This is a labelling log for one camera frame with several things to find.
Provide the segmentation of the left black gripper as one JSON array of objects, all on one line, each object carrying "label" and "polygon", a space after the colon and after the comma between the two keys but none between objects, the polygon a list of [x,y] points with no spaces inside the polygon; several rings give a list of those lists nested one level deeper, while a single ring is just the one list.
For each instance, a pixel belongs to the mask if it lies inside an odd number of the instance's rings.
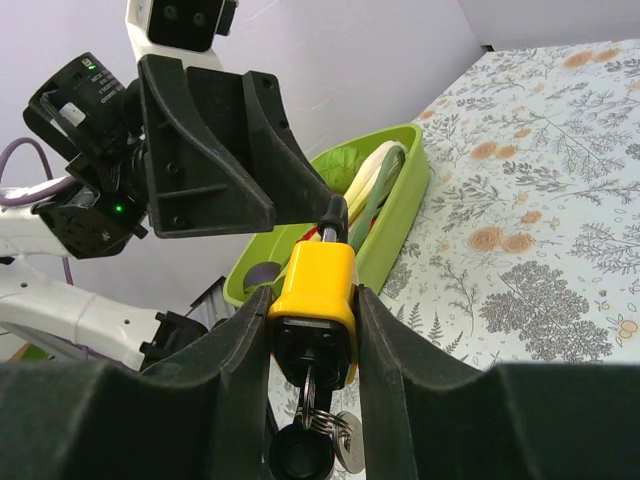
[{"label": "left black gripper", "polygon": [[160,238],[265,232],[273,202],[251,175],[238,74],[147,54],[138,63],[141,111],[92,53],[58,70],[29,99],[27,127],[66,162],[72,184],[33,211],[77,259],[119,254],[147,231]]}]

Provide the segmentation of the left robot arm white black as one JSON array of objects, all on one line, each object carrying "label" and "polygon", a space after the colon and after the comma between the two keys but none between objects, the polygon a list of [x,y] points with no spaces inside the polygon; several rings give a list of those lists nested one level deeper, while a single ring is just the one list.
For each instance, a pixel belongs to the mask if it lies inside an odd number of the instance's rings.
[{"label": "left robot arm white black", "polygon": [[55,280],[33,269],[30,256],[112,257],[148,233],[268,232],[317,221],[329,202],[268,73],[147,54],[123,84],[87,52],[36,90],[23,119],[28,143],[55,150],[66,173],[1,192],[1,324],[134,371],[206,328]]}]

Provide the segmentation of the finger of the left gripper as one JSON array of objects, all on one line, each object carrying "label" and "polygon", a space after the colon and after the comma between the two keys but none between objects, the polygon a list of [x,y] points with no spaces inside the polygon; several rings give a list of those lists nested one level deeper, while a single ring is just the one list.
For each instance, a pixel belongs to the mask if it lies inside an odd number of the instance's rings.
[{"label": "finger of the left gripper", "polygon": [[222,202],[238,225],[315,223],[330,189],[291,130],[276,76],[190,67],[189,92],[205,126],[232,159],[239,191]]}]

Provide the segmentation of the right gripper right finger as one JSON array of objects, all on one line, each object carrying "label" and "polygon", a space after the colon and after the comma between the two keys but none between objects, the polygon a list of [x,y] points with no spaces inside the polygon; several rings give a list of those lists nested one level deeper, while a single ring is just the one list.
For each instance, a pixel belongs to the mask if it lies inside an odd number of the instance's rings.
[{"label": "right gripper right finger", "polygon": [[639,370],[500,363],[474,369],[356,293],[370,479],[635,479]]}]

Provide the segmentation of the silver keys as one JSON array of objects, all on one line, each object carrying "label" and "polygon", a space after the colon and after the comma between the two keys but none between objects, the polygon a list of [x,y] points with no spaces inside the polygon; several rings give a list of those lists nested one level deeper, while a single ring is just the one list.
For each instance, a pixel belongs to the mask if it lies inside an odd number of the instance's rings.
[{"label": "silver keys", "polygon": [[341,466],[352,474],[365,469],[364,435],[361,421],[349,411],[334,415],[315,407],[316,385],[313,368],[307,369],[300,388],[296,418],[305,430],[328,436]]}]

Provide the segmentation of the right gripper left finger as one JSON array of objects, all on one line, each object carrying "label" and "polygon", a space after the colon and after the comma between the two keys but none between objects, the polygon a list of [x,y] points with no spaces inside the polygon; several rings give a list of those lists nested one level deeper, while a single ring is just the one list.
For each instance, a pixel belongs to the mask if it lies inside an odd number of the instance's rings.
[{"label": "right gripper left finger", "polygon": [[257,289],[228,320],[141,373],[110,363],[1,368],[5,479],[257,479],[269,375]]}]

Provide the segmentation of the yellow padlock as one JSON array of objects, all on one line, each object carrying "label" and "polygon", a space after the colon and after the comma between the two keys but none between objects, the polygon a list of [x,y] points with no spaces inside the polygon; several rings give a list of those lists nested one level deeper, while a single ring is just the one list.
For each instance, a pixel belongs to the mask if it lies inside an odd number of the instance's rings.
[{"label": "yellow padlock", "polygon": [[[317,228],[321,241],[300,241],[293,248],[268,320],[272,353],[286,380],[298,387],[300,399],[307,369],[312,367],[315,407],[331,413],[333,392],[352,381],[357,363],[352,307],[355,253],[348,244],[348,208],[343,197],[330,199]],[[326,479],[338,461],[333,442],[305,430],[296,409],[292,423],[271,442],[271,473],[276,479]]]}]

